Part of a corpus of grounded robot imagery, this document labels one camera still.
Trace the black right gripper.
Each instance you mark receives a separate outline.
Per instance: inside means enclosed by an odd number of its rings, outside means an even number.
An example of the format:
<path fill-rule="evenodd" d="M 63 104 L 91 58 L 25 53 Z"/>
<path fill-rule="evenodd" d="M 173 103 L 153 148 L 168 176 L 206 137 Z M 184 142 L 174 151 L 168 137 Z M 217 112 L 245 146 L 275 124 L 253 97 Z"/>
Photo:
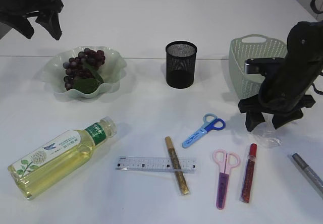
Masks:
<path fill-rule="evenodd" d="M 252 132 L 255 127 L 265 122 L 261 112 L 274 115 L 272 124 L 275 129 L 301 119 L 303 112 L 300 109 L 311 108 L 315 104 L 314 98 L 306 93 L 311 86 L 315 85 L 311 82 L 307 86 L 292 84 L 287 89 L 271 89 L 265 82 L 259 84 L 253 95 L 238 103 L 239 111 L 246 113 L 247 131 Z"/>

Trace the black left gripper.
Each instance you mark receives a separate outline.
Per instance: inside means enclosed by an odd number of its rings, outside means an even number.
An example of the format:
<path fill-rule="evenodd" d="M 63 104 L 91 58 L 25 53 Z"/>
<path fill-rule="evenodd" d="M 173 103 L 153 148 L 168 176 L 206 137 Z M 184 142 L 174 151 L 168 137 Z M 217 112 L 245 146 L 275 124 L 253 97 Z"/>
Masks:
<path fill-rule="evenodd" d="M 59 40 L 62 36 L 59 13 L 63 7 L 62 0 L 1 0 L 1 14 L 20 16 L 11 17 L 11 25 L 27 39 L 31 39 L 34 34 L 27 18 L 36 17 L 36 23 L 55 40 Z"/>

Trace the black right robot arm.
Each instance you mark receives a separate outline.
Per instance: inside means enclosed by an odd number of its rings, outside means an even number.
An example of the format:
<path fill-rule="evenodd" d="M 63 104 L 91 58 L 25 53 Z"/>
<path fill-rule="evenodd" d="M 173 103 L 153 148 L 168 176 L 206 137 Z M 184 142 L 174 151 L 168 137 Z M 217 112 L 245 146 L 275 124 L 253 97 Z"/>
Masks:
<path fill-rule="evenodd" d="M 322 22 L 298 22 L 288 34 L 284 58 L 247 59 L 245 72 L 265 77 L 255 96 L 238 103 L 248 132 L 265 121 L 264 113 L 273 115 L 275 129 L 301 119 L 302 108 L 315 104 L 306 92 L 322 74 Z"/>

